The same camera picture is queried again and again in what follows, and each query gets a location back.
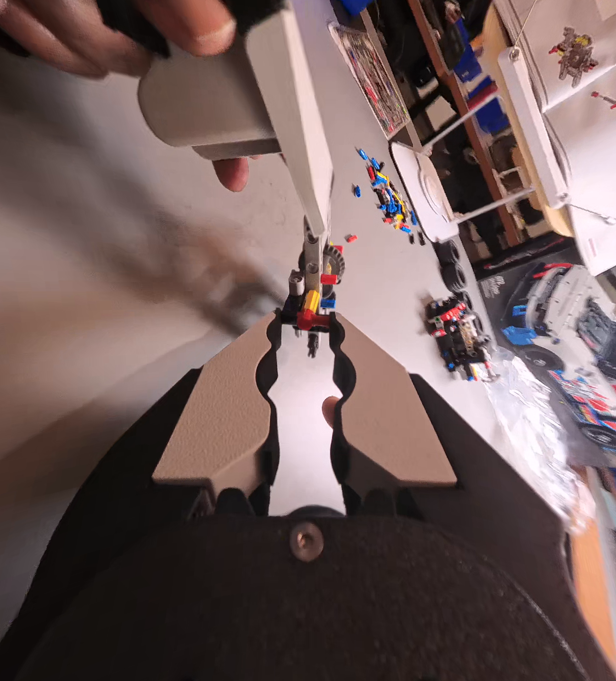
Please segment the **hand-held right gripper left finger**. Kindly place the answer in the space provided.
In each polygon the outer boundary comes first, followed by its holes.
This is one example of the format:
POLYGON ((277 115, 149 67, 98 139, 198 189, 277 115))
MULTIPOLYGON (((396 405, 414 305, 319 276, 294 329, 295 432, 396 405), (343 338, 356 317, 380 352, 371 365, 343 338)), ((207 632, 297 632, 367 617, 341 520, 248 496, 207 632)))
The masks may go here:
POLYGON ((250 496, 273 485, 279 438, 269 391, 280 346, 281 320, 271 312, 202 366, 154 469, 155 483, 204 487, 212 499, 228 488, 250 496))

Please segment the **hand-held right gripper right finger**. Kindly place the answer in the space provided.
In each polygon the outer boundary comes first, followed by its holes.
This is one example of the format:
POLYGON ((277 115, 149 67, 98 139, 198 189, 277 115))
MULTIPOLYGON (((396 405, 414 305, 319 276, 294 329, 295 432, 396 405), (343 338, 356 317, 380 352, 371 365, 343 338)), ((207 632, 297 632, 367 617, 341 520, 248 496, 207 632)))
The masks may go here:
POLYGON ((330 314, 341 392, 330 461, 345 500, 381 489, 453 488, 457 475, 405 367, 342 314, 330 314))

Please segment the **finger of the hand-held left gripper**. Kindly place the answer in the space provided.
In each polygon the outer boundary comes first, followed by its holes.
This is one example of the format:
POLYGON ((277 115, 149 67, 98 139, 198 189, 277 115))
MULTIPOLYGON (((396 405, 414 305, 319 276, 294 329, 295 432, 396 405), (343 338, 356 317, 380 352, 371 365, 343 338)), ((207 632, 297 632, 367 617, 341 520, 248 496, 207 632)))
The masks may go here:
POLYGON ((252 27, 245 50, 310 231, 326 238, 335 174, 293 7, 252 27))

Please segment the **grey lego gearbox assembly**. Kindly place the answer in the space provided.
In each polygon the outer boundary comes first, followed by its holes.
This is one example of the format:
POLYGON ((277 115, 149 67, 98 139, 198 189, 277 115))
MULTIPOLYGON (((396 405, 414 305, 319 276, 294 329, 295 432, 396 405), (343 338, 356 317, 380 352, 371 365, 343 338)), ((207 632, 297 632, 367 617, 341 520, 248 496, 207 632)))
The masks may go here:
POLYGON ((281 311, 283 325, 296 337, 307 336, 307 354, 314 359, 320 337, 329 332, 329 316, 335 310, 339 285, 346 272, 343 247, 330 241, 329 233, 315 236, 303 219, 303 245, 297 266, 288 276, 288 295, 281 311))

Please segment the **pile of small lego pins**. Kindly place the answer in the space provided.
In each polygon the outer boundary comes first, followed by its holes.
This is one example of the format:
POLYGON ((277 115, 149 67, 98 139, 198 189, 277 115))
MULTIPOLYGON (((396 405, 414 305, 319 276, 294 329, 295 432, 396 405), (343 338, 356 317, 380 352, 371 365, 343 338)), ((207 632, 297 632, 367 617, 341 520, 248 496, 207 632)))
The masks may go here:
POLYGON ((411 244, 418 242, 419 245, 425 245, 426 239, 420 221, 411 204, 385 173, 385 163, 367 155, 363 149, 357 149, 357 154, 365 163, 371 190, 378 200, 377 209, 381 213, 381 221, 406 234, 411 244))

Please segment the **black lego chassis assembly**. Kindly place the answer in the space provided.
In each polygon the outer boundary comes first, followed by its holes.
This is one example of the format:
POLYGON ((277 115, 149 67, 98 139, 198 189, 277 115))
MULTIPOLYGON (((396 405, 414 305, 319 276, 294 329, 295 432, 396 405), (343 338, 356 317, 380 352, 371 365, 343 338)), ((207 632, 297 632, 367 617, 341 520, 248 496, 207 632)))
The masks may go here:
POLYGON ((482 319, 466 310, 454 296, 434 299, 425 307, 425 327, 434 338, 449 374, 468 382, 492 383, 499 379, 492 360, 492 338, 482 319))

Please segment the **lego set box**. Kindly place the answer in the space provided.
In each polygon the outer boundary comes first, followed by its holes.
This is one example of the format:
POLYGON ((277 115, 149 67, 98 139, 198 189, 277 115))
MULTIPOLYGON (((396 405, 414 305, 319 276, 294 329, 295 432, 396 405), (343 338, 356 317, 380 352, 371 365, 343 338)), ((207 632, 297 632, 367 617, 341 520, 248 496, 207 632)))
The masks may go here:
POLYGON ((496 342, 549 390, 572 461, 616 468, 616 305, 575 247, 477 280, 496 342))

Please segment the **lego instruction booklet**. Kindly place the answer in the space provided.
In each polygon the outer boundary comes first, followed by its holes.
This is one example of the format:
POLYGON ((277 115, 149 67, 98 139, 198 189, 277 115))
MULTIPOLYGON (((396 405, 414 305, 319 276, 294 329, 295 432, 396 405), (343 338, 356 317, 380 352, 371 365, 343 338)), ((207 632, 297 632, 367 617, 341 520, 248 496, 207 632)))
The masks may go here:
POLYGON ((616 1, 494 1, 498 64, 539 174, 593 275, 616 266, 616 1))

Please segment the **person's left hand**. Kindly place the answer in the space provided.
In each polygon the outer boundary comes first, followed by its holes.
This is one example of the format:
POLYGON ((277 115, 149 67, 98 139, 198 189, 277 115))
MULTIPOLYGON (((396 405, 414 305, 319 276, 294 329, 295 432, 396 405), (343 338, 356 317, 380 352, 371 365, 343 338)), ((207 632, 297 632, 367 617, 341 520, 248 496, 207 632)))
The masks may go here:
MULTIPOLYGON (((220 1, 137 1, 160 33, 193 56, 225 52, 236 21, 220 1)), ((21 47, 59 70, 102 79, 109 73, 141 77, 151 55, 108 28, 95 1, 0 1, 0 29, 21 47)))

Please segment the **colourful sticker sheet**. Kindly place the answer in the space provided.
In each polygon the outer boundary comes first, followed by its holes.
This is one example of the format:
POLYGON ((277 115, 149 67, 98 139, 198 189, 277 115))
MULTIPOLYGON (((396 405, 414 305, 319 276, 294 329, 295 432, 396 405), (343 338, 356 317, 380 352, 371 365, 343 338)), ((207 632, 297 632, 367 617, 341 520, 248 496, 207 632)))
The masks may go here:
POLYGON ((411 121, 402 95, 377 48, 364 31, 336 22, 329 32, 388 141, 411 121))

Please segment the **clear plastic bag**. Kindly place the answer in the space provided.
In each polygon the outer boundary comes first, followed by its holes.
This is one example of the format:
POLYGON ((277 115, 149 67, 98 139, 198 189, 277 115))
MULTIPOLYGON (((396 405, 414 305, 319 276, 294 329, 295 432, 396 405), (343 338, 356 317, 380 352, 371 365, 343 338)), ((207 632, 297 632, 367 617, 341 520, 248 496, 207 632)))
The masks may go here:
POLYGON ((506 348, 492 353, 496 377, 485 384, 511 464, 559 516, 571 535, 582 535, 595 519, 586 483, 569 462, 569 439, 550 404, 551 390, 506 348))

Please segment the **small blue parts bin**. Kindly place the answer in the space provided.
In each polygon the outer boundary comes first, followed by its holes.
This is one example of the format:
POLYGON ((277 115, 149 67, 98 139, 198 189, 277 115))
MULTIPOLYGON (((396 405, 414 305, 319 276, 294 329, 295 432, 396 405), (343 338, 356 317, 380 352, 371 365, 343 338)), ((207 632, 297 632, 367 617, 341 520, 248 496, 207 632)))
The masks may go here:
POLYGON ((457 62, 457 65, 454 67, 454 73, 459 81, 467 83, 475 80, 482 73, 482 67, 471 46, 469 34, 465 28, 463 19, 459 18, 454 23, 454 26, 458 30, 460 45, 463 49, 459 62, 457 62))
MULTIPOLYGON (((476 107, 485 96, 497 89, 497 85, 490 76, 486 76, 479 84, 467 95, 467 106, 476 107)), ((485 104, 475 115, 477 125, 484 133, 497 135, 506 130, 510 123, 508 116, 500 105, 498 99, 494 99, 485 104)))

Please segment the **wooden edged side desk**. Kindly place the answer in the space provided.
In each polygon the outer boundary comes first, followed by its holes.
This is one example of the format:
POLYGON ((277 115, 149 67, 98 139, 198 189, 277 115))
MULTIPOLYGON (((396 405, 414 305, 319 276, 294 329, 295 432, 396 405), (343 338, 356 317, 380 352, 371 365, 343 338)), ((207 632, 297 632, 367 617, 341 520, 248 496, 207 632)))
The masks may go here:
POLYGON ((569 539, 577 601, 616 674, 616 468, 575 466, 593 496, 595 519, 569 539))

